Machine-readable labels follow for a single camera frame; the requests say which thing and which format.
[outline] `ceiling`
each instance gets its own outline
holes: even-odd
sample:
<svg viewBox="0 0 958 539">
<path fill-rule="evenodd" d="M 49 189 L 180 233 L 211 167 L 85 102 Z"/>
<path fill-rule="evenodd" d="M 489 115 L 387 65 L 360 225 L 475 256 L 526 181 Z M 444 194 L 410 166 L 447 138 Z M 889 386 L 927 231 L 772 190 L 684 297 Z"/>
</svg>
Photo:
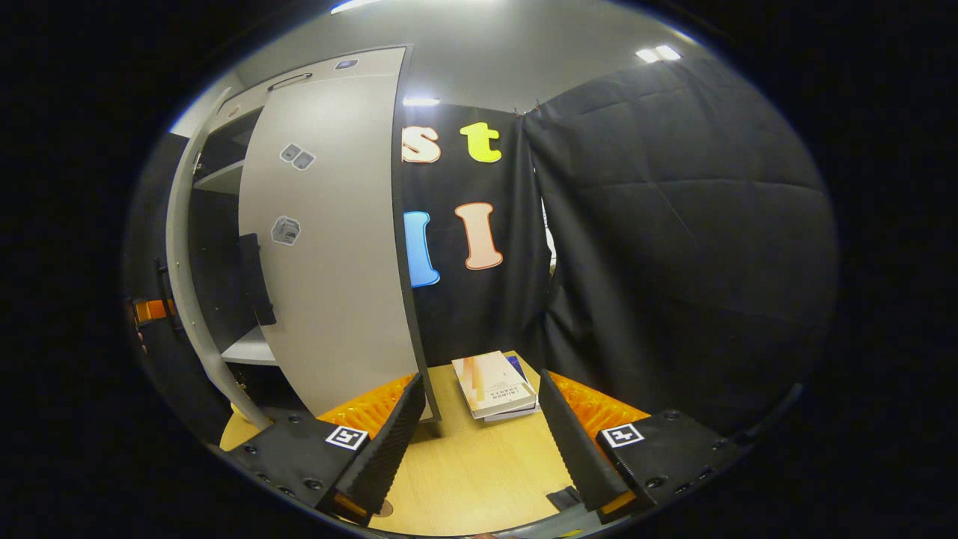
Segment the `ceiling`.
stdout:
<svg viewBox="0 0 958 539">
<path fill-rule="evenodd" d="M 520 112 L 578 84 L 643 63 L 668 44 L 708 53 L 649 16 L 605 1 L 384 0 L 312 20 L 236 66 L 245 87 L 361 49 L 412 44 L 405 97 Z"/>
</svg>

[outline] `wooden table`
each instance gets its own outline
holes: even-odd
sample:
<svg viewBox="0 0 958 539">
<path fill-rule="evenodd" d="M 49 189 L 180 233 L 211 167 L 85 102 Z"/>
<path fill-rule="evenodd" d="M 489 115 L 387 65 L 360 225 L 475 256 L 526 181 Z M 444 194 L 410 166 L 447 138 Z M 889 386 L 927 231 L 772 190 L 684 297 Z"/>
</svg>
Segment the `wooden table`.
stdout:
<svg viewBox="0 0 958 539">
<path fill-rule="evenodd" d="M 520 361 L 538 391 L 538 373 Z M 420 424 L 386 496 L 393 513 L 373 517 L 369 526 L 417 535 L 471 535 L 558 513 L 545 495 L 572 480 L 542 412 L 477 421 L 452 365 L 430 367 L 429 377 L 443 420 Z M 256 433 L 234 413 L 219 446 L 229 451 Z"/>
</svg>

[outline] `foam letter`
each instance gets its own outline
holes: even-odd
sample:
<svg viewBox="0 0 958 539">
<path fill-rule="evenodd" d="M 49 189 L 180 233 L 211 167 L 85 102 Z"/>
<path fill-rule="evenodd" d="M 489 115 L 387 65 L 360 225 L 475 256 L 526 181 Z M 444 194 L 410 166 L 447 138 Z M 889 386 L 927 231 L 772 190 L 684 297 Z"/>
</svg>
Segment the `foam letter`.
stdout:
<svg viewBox="0 0 958 539">
<path fill-rule="evenodd" d="M 433 163 L 442 151 L 435 141 L 439 133 L 433 128 L 412 126 L 402 130 L 402 160 L 410 163 Z"/>
<path fill-rule="evenodd" d="M 492 204 L 473 202 L 456 208 L 456 215 L 466 226 L 466 239 L 469 243 L 469 257 L 466 267 L 470 270 L 485 270 L 502 264 L 502 253 L 495 250 L 492 243 L 492 229 L 489 214 Z"/>
<path fill-rule="evenodd" d="M 409 262 L 409 280 L 413 288 L 427 287 L 439 282 L 439 272 L 429 262 L 429 246 L 425 243 L 425 225 L 429 214 L 406 212 L 402 214 L 406 229 L 406 259 Z"/>
<path fill-rule="evenodd" d="M 489 129 L 486 122 L 478 122 L 471 126 L 465 126 L 459 129 L 459 132 L 466 136 L 466 143 L 469 148 L 469 155 L 481 163 L 494 163 L 502 158 L 502 152 L 491 150 L 489 139 L 499 138 L 499 131 Z"/>
</svg>

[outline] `book cover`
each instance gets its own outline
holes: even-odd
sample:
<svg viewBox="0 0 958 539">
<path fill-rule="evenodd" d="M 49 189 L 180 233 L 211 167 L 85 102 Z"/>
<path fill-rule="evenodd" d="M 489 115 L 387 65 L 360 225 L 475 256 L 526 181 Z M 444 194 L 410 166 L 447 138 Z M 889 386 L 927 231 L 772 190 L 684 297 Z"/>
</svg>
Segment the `book cover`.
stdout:
<svg viewBox="0 0 958 539">
<path fill-rule="evenodd" d="M 518 356 L 506 356 L 506 359 L 509 361 L 509 363 L 512 364 L 513 368 L 515 368 L 515 371 L 518 372 L 520 376 L 522 376 L 522 379 L 528 383 L 529 379 L 526 378 L 526 373 L 523 372 L 522 370 L 522 364 L 519 362 Z M 512 419 L 514 417 L 522 417 L 523 415 L 529 415 L 530 413 L 535 413 L 539 410 L 542 410 L 542 408 L 539 407 L 538 395 L 536 395 L 536 401 L 529 406 L 524 406 L 524 407 L 516 408 L 513 410 L 502 411 L 495 415 L 487 415 L 483 419 L 485 419 L 485 421 L 488 423 L 491 421 L 499 421 L 501 419 Z"/>
<path fill-rule="evenodd" d="M 527 407 L 536 401 L 536 393 L 521 368 L 516 371 L 502 352 L 452 360 L 452 367 L 475 419 Z"/>
</svg>

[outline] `black curtain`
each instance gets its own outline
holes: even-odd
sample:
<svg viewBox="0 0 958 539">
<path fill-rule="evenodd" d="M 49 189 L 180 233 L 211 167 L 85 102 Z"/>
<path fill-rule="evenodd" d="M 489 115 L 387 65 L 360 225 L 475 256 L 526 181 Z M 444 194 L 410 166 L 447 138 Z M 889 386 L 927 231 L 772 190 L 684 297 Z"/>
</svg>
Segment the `black curtain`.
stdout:
<svg viewBox="0 0 958 539">
<path fill-rule="evenodd" d="M 820 355 L 836 292 L 829 197 L 795 132 L 709 59 L 569 90 L 521 121 L 557 252 L 548 368 L 721 432 Z"/>
<path fill-rule="evenodd" d="M 460 129 L 485 122 L 499 132 L 490 141 L 502 153 L 494 163 L 469 156 Z M 436 284 L 413 289 L 422 348 L 430 366 L 456 358 L 515 349 L 533 366 L 541 366 L 532 337 L 545 309 L 549 282 L 549 248 L 545 242 L 541 200 L 528 148 L 517 137 L 514 114 L 471 106 L 437 105 L 404 108 L 404 127 L 433 128 L 442 154 L 432 163 L 403 162 L 405 212 L 429 214 L 426 243 Z M 489 269 L 466 267 L 466 229 L 454 213 L 463 204 L 487 202 L 494 208 L 490 228 L 503 261 Z"/>
</svg>

